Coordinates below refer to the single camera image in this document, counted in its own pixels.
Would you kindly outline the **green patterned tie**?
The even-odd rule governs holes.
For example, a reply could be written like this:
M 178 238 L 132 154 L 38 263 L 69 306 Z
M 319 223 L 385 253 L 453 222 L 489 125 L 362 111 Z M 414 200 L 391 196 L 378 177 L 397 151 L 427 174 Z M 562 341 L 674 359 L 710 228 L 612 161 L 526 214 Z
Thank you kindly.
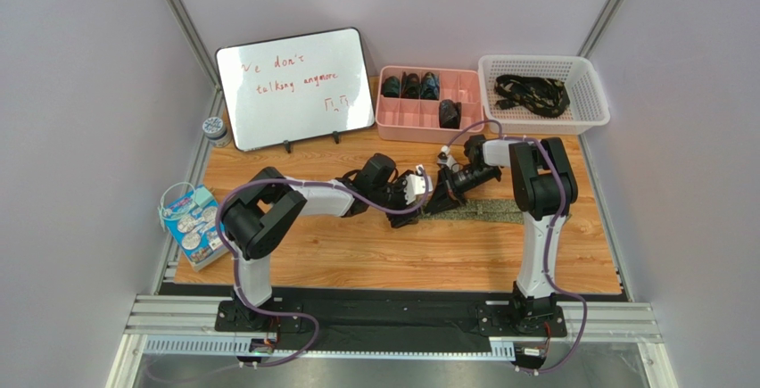
M 525 218 L 513 199 L 475 199 L 434 213 L 423 209 L 417 221 L 482 221 L 523 225 Z

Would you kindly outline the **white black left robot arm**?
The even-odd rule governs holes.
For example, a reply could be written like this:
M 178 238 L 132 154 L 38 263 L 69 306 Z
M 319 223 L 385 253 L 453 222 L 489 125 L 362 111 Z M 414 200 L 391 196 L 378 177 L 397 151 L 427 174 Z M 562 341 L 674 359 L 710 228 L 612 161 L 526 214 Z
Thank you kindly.
M 381 153 L 362 168 L 327 181 L 263 169 L 230 192 L 217 209 L 215 227 L 234 262 L 234 297 L 249 310 L 264 311 L 272 296 L 270 256 L 297 219 L 345 219 L 374 208 L 392 227 L 404 227 L 417 220 L 433 185 L 423 166 L 400 173 L 395 161 Z

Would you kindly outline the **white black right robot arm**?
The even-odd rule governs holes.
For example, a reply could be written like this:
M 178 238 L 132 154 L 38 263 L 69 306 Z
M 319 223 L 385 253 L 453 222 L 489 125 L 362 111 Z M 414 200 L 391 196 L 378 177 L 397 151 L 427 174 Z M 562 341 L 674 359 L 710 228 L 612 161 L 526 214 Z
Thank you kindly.
M 577 182 L 558 137 L 487 138 L 471 136 L 464 143 L 469 163 L 455 171 L 440 167 L 425 213 L 438 214 L 463 206 L 466 192 L 510 169 L 513 195 L 525 223 L 524 250 L 513 286 L 513 323 L 538 324 L 552 318 L 557 307 L 554 271 L 561 229 L 577 199 Z

